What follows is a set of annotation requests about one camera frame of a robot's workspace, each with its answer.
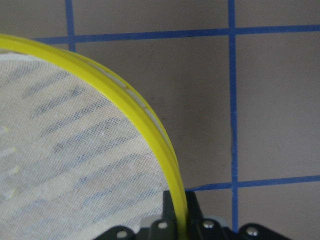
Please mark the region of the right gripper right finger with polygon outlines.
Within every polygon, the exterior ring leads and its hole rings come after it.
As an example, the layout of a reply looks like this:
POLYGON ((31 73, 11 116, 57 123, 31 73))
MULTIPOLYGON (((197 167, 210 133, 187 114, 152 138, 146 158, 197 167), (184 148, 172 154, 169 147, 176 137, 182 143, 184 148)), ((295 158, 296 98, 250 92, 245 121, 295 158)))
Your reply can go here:
POLYGON ((213 217, 205 217, 197 196, 186 191, 188 208, 187 230, 191 240, 287 240, 274 230, 257 223, 247 223, 238 231, 231 230, 213 217))

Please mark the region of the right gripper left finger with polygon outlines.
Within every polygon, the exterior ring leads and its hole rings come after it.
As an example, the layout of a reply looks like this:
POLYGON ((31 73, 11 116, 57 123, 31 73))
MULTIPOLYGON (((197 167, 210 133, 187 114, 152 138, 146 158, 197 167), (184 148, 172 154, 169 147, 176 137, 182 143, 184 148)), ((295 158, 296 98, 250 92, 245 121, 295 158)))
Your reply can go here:
POLYGON ((98 237, 97 240, 177 240, 177 218, 171 194, 162 194, 162 213, 146 217, 140 221, 139 231, 135 233, 124 225, 114 226, 98 237))

